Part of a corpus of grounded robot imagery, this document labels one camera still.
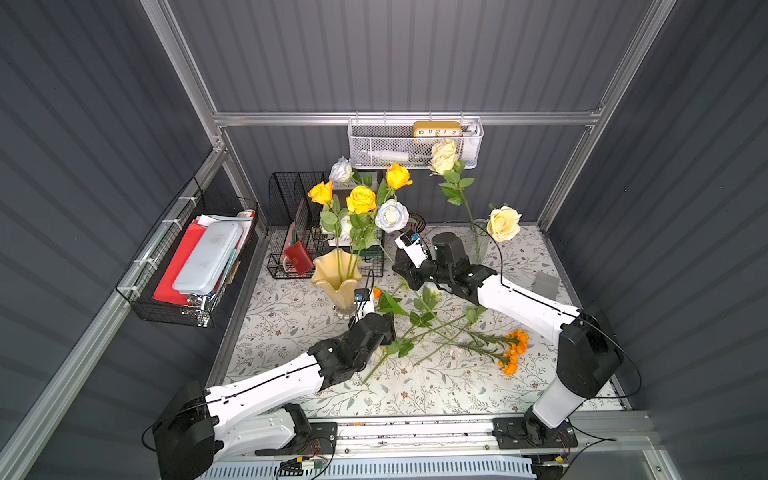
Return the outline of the yellow wavy glass vase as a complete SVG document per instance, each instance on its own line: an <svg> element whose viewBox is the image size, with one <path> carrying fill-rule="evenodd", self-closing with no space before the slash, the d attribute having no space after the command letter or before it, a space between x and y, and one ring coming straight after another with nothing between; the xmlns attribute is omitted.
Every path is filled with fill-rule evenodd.
<svg viewBox="0 0 768 480"><path fill-rule="evenodd" d="M344 319L355 313L355 290L362 280L359 270L361 257L342 248L313 260L311 283L319 287L333 303L335 313Z"/></svg>

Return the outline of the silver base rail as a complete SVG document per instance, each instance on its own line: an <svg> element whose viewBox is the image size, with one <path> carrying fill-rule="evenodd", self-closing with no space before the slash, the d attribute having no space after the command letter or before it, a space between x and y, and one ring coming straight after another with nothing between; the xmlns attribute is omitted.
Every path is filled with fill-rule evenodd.
<svg viewBox="0 0 768 480"><path fill-rule="evenodd" d="M521 414L401 416L309 420L298 404L239 420L220 419L194 407L151 428L160 475L196 479L214 463L249 464L270 458L268 479L297 474L362 478L447 478L471 469L502 471L519 462L525 476L560 479L589 467L592 454L608 454L602 466L633 467L640 460L653 479L680 473L640 411L576 412L549 433L528 431ZM320 459L306 470L305 458Z"/></svg>

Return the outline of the cream rose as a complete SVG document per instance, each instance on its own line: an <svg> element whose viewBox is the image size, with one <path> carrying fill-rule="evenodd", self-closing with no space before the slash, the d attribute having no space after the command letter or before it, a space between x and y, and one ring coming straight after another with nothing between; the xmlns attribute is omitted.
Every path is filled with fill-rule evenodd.
<svg viewBox="0 0 768 480"><path fill-rule="evenodd" d="M457 146L454 139L444 138L436 142L431 147L431 156L433 158L439 156L452 156L456 155Z"/></svg>
<svg viewBox="0 0 768 480"><path fill-rule="evenodd" d="M494 241L502 243L513 239L521 230L522 214L516 209L503 205L493 207L485 219L478 219L474 224L487 233Z"/></svg>
<svg viewBox="0 0 768 480"><path fill-rule="evenodd" d="M468 201L467 190L474 183L474 179L463 176L465 163L459 159L458 154L432 157L430 169L433 176L442 178L439 187L447 197L448 203L466 210L470 229L475 218Z"/></svg>

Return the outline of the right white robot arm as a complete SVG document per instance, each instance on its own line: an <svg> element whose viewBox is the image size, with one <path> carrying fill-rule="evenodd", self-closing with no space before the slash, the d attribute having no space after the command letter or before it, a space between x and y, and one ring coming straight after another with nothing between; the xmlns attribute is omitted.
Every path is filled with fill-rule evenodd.
<svg viewBox="0 0 768 480"><path fill-rule="evenodd" d="M556 377L525 414L530 435L565 426L569 416L597 397L624 363L624 352L607 322L520 287L492 267L471 263L454 233L435 235L433 249L412 231L397 237L395 244L393 270L411 289L432 283L475 306L513 318L555 347Z"/></svg>

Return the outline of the grey packet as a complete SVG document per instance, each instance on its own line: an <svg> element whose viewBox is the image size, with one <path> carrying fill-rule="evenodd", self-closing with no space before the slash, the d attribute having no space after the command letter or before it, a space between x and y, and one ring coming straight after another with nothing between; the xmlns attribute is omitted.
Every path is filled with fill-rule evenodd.
<svg viewBox="0 0 768 480"><path fill-rule="evenodd" d="M535 275L532 291L549 300L556 300L559 285L560 280L558 277L539 271Z"/></svg>

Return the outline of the red leather wallet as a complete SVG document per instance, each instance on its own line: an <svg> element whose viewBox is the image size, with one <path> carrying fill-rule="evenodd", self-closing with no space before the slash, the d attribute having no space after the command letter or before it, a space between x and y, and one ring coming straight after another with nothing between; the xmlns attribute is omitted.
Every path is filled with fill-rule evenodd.
<svg viewBox="0 0 768 480"><path fill-rule="evenodd" d="M296 241L283 250L283 270L287 274L302 276L314 268L314 263L302 241Z"/></svg>

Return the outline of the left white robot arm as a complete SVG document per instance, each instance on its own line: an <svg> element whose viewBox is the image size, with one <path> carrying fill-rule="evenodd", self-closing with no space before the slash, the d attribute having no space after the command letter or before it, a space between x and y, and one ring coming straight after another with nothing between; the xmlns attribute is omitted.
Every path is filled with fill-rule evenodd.
<svg viewBox="0 0 768 480"><path fill-rule="evenodd" d="M372 312L342 335L244 381L184 385L149 428L161 478L196 479L216 461L304 446L311 428L295 399L346 382L395 338L392 314Z"/></svg>

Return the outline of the red folder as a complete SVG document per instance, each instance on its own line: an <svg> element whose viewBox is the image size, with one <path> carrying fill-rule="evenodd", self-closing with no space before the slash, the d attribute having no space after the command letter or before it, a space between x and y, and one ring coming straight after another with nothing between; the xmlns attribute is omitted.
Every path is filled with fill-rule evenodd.
<svg viewBox="0 0 768 480"><path fill-rule="evenodd" d="M187 305L188 296L179 293L173 284L177 279L181 269L186 264L192 251L202 238L206 228L194 220L185 230L181 243L174 252L169 266L167 267L160 283L153 292L152 299L162 303L172 305Z"/></svg>

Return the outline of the purple ribbed glass vase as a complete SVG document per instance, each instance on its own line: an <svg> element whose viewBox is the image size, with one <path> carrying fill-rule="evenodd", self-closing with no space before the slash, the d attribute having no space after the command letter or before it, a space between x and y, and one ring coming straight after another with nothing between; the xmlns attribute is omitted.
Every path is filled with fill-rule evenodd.
<svg viewBox="0 0 768 480"><path fill-rule="evenodd" d="M426 228L426 220L419 214L410 214L407 220L406 226L403 228L404 232L414 232L421 234Z"/></svg>

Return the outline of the floral patterned table mat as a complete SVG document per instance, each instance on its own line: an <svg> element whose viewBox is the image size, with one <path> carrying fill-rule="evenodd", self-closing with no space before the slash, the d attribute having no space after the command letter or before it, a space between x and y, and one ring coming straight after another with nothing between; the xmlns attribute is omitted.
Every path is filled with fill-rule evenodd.
<svg viewBox="0 0 768 480"><path fill-rule="evenodd" d="M539 272L562 278L536 226L522 226L514 239L501 244L501 250L504 275L524 288L533 290ZM414 292L392 272L391 262L386 262L383 272L382 278L374 280L375 286L402 298L410 312ZM328 296L309 279L276 280L264 266L249 295L223 384L283 365L316 341L346 329ZM453 346L416 365L458 333L449 328L443 335L425 336L407 357L387 358L367 382L363 380L386 353L382 349L349 381L296 401L314 418L516 413L524 412L555 377L552 345L516 320L492 311L480 316L472 331L497 335L526 331L529 348L517 373L507 376L496 361Z"/></svg>

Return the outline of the light blue flat case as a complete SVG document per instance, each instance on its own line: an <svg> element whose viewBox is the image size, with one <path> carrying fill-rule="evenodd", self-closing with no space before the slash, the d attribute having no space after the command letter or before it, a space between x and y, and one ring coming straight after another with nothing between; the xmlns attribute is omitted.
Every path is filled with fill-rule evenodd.
<svg viewBox="0 0 768 480"><path fill-rule="evenodd" d="M206 228L205 233L173 284L187 296L207 295L214 290L242 235L242 227L235 220L198 224Z"/></svg>

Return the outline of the orange rose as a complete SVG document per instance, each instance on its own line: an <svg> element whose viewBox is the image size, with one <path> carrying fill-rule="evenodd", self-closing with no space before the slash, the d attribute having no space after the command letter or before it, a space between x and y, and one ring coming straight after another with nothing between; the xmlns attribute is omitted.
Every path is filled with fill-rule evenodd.
<svg viewBox="0 0 768 480"><path fill-rule="evenodd" d="M396 198L396 192L413 184L409 170L397 163L391 164L385 174L383 182L376 193L376 204L383 205L386 201Z"/></svg>
<svg viewBox="0 0 768 480"><path fill-rule="evenodd" d="M377 243L374 221L377 195L366 186L355 187L346 198L351 224L351 253L354 260L350 269L357 267L364 250Z"/></svg>
<svg viewBox="0 0 768 480"><path fill-rule="evenodd" d="M334 287L339 287L344 281L340 241L342 236L342 219L346 211L342 208L341 201L334 193L330 181L320 182L315 185L309 191L308 197L313 203L323 206L320 212L320 225L333 236L335 245L333 251L313 260L316 270L314 276Z"/></svg>

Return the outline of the clear glass vase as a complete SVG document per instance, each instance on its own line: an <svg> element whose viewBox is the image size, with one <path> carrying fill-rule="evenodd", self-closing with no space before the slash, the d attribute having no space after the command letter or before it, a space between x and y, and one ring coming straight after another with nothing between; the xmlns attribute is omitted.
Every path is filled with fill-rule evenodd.
<svg viewBox="0 0 768 480"><path fill-rule="evenodd" d="M470 225L470 246L467 254L472 264L483 264L492 243L492 237L487 231L487 219L475 219Z"/></svg>

